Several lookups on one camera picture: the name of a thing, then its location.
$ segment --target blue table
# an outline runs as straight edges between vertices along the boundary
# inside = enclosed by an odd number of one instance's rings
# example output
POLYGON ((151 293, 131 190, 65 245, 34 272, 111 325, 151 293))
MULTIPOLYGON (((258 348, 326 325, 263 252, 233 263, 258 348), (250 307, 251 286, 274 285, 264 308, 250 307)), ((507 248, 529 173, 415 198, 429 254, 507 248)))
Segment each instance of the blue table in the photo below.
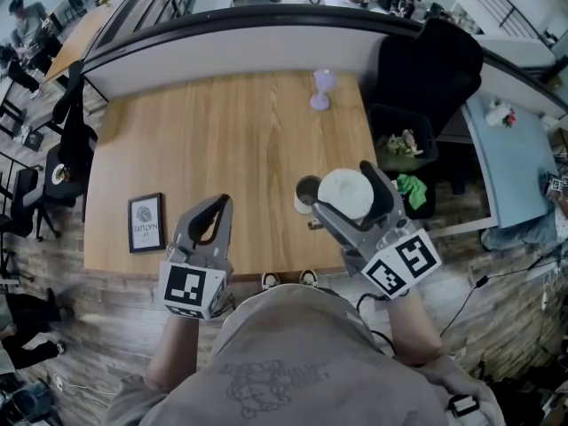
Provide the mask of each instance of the blue table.
POLYGON ((430 233, 431 237, 471 232, 498 225, 509 227, 549 210, 540 192, 540 173, 557 174, 544 126, 534 112, 514 105, 512 128, 489 126, 485 115, 491 96, 477 93, 461 108, 483 174, 491 216, 430 233))

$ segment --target green cloth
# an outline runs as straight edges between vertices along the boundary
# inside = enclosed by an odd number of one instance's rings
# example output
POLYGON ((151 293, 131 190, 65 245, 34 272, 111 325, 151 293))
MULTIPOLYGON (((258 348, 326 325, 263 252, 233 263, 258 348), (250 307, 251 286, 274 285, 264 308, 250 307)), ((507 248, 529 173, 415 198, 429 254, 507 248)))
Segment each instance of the green cloth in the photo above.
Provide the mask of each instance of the green cloth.
POLYGON ((428 187, 414 175, 400 174, 397 178, 398 192, 402 195, 410 193, 408 202, 413 209, 419 209, 426 203, 428 187))

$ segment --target white marker cube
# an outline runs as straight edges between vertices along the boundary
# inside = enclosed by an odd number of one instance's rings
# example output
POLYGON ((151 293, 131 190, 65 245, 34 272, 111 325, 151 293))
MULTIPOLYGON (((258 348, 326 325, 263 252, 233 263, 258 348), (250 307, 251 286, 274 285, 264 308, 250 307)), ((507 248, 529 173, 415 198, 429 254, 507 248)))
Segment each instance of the white marker cube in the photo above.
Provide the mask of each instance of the white marker cube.
POLYGON ((168 311, 209 320, 221 306, 227 273, 189 264, 160 263, 160 298, 168 311))
POLYGON ((430 237, 421 229, 377 252, 361 273, 393 299, 440 265, 442 262, 430 237))

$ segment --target black bin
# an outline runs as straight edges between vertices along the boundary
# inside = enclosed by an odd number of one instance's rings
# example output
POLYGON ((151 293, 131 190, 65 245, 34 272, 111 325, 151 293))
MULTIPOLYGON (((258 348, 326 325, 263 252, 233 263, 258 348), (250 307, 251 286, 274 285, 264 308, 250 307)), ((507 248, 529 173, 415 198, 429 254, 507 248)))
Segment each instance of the black bin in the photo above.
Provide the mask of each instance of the black bin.
POLYGON ((438 146, 430 121, 424 116, 400 107, 373 104, 367 112, 371 134, 375 142, 376 160, 379 169, 385 172, 414 172, 438 158, 438 146), (402 131, 411 130, 419 150, 423 153, 410 158, 401 154, 390 154, 378 148, 376 142, 381 136, 402 136, 402 131))

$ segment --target picture frame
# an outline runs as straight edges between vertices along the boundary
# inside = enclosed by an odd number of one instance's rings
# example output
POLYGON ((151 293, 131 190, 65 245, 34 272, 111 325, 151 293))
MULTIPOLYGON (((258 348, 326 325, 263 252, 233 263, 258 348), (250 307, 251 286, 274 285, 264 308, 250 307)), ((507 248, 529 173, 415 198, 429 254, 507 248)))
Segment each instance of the picture frame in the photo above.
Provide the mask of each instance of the picture frame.
POLYGON ((128 246, 131 254, 166 248, 162 193, 128 201, 128 246))

